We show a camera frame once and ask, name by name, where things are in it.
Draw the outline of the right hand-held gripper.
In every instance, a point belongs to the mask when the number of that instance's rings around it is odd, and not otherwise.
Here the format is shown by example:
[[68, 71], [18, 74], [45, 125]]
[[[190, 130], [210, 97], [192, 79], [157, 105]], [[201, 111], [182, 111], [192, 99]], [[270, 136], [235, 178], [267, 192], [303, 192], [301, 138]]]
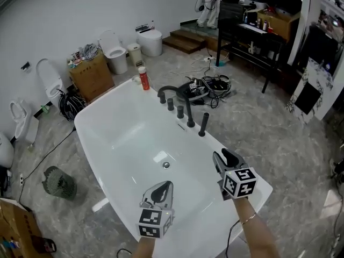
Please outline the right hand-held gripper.
[[221, 150], [227, 164], [219, 153], [213, 152], [212, 159], [222, 180], [218, 182], [223, 200], [239, 199], [251, 195], [257, 184], [257, 173], [253, 167], [242, 168], [245, 165], [243, 157], [235, 151], [223, 148]]

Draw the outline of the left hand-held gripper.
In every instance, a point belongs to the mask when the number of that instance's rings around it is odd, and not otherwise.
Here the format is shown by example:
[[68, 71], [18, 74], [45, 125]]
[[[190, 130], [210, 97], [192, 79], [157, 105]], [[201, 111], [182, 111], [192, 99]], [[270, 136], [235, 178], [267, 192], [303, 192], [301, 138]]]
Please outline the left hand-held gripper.
[[173, 193], [171, 181], [158, 183], [144, 193], [138, 220], [138, 234], [141, 237], [162, 239], [172, 227], [175, 218]]

